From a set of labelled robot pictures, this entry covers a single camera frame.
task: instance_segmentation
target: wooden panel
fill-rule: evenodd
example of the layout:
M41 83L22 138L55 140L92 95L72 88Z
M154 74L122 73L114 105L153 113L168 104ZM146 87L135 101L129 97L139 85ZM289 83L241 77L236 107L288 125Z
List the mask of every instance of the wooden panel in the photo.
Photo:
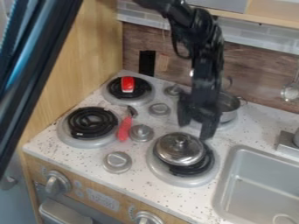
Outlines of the wooden panel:
M253 0L247 9L247 14L299 22L298 11L299 3L277 0Z
M170 57L166 72L156 69L157 78L191 84L191 62L180 59L173 52L168 31L163 35L161 30L155 28L124 24L123 48L124 69L138 72L139 51L154 50L157 54L164 53ZM280 97L282 86L291 82L296 73L295 55L226 42L225 59L225 75L234 79L232 93L251 102L299 112L297 105L284 102Z
M122 69L122 25L116 20L116 1L86 0L63 46L38 105L19 145L45 129ZM26 179L30 179L21 147ZM27 181L38 221L38 205Z
M123 223L130 223L130 224L134 223L131 219L132 216L131 217L129 216L129 209L132 207L134 207L134 209L132 209L133 217L135 217L135 214L138 211L149 211L149 212L157 215L158 217L160 217L164 221L164 223L171 223L171 224L187 223L183 220L180 220L177 217L174 217L168 213L162 212L152 206L142 203L139 200L132 199L128 195L119 193L119 192L112 190L104 185L99 185L93 181L90 181L89 179L78 176L72 172L69 172L69 171L61 168L61 167L55 166L53 164L49 164L46 161L40 160L36 157L26 154L26 160L31 165L30 172L31 172L32 180L37 181L42 185L45 185L46 178L45 178L45 175L42 174L43 173L42 171L44 171L46 169L47 171L55 170L55 171L61 172L64 175L66 175L72 183L74 182L74 180L77 180L77 181L81 182L81 184L82 184L81 191L84 193L84 198L78 197L76 195L76 193L74 192L74 189L70 193L68 193L67 196L69 196L75 200L78 200L90 207L93 207L99 211L102 211L103 213L105 213L111 217L114 217ZM87 194L86 194L87 188L91 188L96 192L103 193L106 196L119 201L120 202L120 210L118 212L115 212L115 211L110 210L100 204L94 203L87 197Z
M293 20L286 20L286 19L281 19L276 17L257 16L257 15L247 14L247 13L240 14L240 13L224 11L224 10L212 10L212 9L208 9L208 10L214 16L219 16L223 18L234 18L234 19L260 23L265 25L277 25L277 26L299 29L299 22Z

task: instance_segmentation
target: metal sink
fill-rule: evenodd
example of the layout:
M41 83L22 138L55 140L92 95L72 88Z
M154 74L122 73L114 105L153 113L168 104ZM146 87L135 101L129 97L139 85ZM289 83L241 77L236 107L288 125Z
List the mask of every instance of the metal sink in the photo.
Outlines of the metal sink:
M299 163L243 146L231 150L213 208L235 224L299 224Z

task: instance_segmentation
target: backsplash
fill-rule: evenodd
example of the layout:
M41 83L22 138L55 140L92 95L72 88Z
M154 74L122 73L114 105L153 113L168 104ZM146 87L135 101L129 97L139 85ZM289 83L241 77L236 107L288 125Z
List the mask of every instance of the backsplash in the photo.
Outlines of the backsplash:
M153 10L131 0L118 0L118 18L123 22L169 30L169 24ZM299 55L299 31L277 26L220 18L226 41Z
M146 50L156 51L157 78L191 84L191 62L173 52L169 31L123 23L124 69L138 72L139 52ZM162 57L159 55L163 54L169 57L168 66L160 70L158 63ZM283 101L280 96L282 86L294 79L296 55L226 42L225 59L225 76L233 77L230 92L250 102L299 113L298 106Z

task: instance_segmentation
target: speckled countertop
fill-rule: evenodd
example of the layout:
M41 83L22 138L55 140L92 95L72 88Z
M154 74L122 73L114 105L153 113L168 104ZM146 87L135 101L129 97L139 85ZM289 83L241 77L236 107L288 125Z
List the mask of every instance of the speckled countertop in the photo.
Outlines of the speckled countertop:
M119 75L139 76L128 71L121 71ZM143 78L155 83L156 98L150 104L165 102L173 109L175 108L175 101L163 94L163 89L173 83L150 77ZM134 124L143 123L153 127L156 134L155 139L174 131L183 131L194 136L199 135L197 125L180 129L176 125L174 111L170 117L164 119L149 116L147 108L150 104L136 107L140 115L134 120ZM86 106L106 107L117 112L121 117L124 117L126 111L124 107L111 105L105 101L101 96L101 89L89 95L76 108ZM246 145L257 150L276 153L275 143L281 130L295 132L298 127L299 115L248 103L240 109L237 124L230 129L218 131L209 144L220 156L221 170L226 155L232 147ZM221 171L208 185L190 189L175 187L156 178L146 165L146 151L155 139L148 143L134 143L130 140L126 143L114 142L102 149L82 150L60 142L56 129L57 123L52 124L27 143L24 146L24 151L94 182L109 186L169 214L176 215L190 223L229 223L218 217L212 209L212 196ZM114 175L102 168L103 158L112 151L125 151L132 157L133 166L130 171Z

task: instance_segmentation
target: red object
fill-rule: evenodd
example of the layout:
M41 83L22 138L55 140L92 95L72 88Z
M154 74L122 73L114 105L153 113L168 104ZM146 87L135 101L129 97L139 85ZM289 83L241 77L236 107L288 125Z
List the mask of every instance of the red object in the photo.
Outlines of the red object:
M122 120L121 126L118 130L117 133L117 138L120 140L122 143L126 142L129 138L129 130L131 129L132 126L132 117L127 116Z
M135 78L131 76L122 77L122 92L133 93L135 90Z

